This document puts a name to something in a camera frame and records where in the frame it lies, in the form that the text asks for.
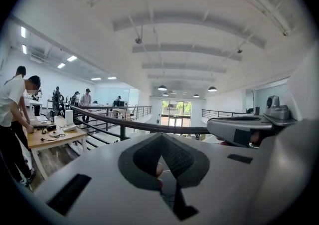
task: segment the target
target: desk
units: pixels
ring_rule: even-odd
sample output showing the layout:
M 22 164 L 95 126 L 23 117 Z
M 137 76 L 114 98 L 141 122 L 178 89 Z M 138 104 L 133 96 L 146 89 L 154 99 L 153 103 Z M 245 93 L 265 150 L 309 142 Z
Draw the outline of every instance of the desk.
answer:
M 40 113 L 42 113 L 42 102 L 30 100 L 30 113 L 32 113 L 32 106 L 40 106 Z
M 124 120 L 131 120 L 131 111 L 126 109 L 113 109 L 113 112 L 118 112 L 121 114 Z
M 50 137 L 48 133 L 46 133 L 45 135 L 42 135 L 42 130 L 34 130 L 33 134 L 28 134 L 28 147 L 31 149 L 35 163 L 37 164 L 43 178 L 46 180 L 48 178 L 48 176 L 46 175 L 44 168 L 39 160 L 37 151 L 40 150 L 45 150 L 45 149 L 50 149 L 52 147 L 56 147 L 56 146 L 60 146 L 60 145 L 64 145 L 64 144 L 68 144 L 68 143 L 72 143 L 78 140 L 81 140 L 82 142 L 82 147 L 83 147 L 83 152 L 87 151 L 86 148 L 86 132 L 82 131 L 79 128 L 76 128 L 76 130 L 70 131 L 70 132 L 64 132 L 62 129 L 60 129 L 60 127 L 63 127 L 64 125 L 66 125 L 66 121 L 63 117 L 60 116 L 56 116 L 54 123 L 51 123 L 50 121 L 48 121 L 46 124 L 41 124 L 40 122 L 38 122 L 38 120 L 36 119 L 36 117 L 30 117 L 31 121 L 30 121 L 30 125 L 35 126 L 35 125 L 50 125 L 50 124 L 55 124 L 56 125 L 56 132 L 60 132 L 60 134 L 65 134 L 65 137 L 61 137 L 55 141 L 41 141 L 41 138 L 44 139 L 49 139 L 49 140 L 53 140 L 54 138 Z

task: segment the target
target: cable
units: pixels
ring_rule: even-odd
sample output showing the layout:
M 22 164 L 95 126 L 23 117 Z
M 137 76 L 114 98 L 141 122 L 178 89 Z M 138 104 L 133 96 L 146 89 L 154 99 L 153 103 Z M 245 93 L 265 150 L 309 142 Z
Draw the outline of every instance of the cable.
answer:
M 47 140 L 47 139 L 44 139 L 44 138 L 41 138 L 41 141 L 43 142 L 43 141 L 50 141 L 50 142 L 53 142 L 53 141 L 55 141 L 55 140 L 58 140 L 59 138 L 62 138 L 62 137 L 65 137 L 65 134 L 60 134 L 59 136 L 55 136 L 54 138 L 54 140 Z

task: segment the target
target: wooden table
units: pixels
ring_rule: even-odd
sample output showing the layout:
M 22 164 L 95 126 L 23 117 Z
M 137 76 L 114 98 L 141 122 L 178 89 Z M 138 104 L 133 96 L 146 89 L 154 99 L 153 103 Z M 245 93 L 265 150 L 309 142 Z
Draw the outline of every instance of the wooden table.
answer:
M 43 178 L 46 180 L 48 176 L 46 175 L 44 168 L 39 160 L 37 152 L 40 150 L 50 149 L 56 146 L 72 143 L 78 140 L 81 140 L 83 152 L 87 151 L 86 148 L 86 136 L 87 133 L 83 130 L 76 128 L 76 130 L 70 131 L 70 132 L 64 132 L 60 127 L 63 127 L 66 125 L 66 121 L 61 116 L 56 116 L 54 123 L 51 123 L 48 121 L 46 124 L 41 124 L 38 122 L 36 117 L 30 117 L 30 125 L 36 126 L 36 125 L 50 125 L 55 124 L 56 125 L 56 132 L 59 132 L 60 134 L 65 134 L 65 137 L 61 137 L 55 141 L 41 141 L 41 138 L 53 140 L 54 138 L 50 137 L 48 133 L 45 135 L 42 134 L 42 129 L 35 129 L 34 133 L 28 134 L 28 147 L 31 149 L 35 163 L 37 164 Z

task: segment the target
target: tree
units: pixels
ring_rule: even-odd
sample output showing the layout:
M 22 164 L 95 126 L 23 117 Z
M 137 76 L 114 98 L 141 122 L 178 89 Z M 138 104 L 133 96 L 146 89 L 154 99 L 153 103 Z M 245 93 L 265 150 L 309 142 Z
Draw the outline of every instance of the tree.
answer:
M 185 108 L 185 112 L 190 113 L 191 110 L 191 102 L 188 103 L 188 105 Z
M 163 101 L 161 104 L 162 109 L 165 109 L 168 107 L 168 103 L 166 101 Z
M 180 115 L 183 112 L 183 108 L 184 108 L 184 102 L 178 102 L 176 105 L 176 109 L 179 110 Z

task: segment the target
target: white t-shirt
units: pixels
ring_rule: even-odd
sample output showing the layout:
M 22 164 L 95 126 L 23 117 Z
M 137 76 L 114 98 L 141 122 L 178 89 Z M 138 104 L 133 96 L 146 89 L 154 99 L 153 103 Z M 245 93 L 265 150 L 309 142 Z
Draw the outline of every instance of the white t-shirt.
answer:
M 0 90 L 0 126 L 10 127 L 13 114 L 10 112 L 12 101 L 19 104 L 25 91 L 24 79 L 21 75 L 14 77 Z

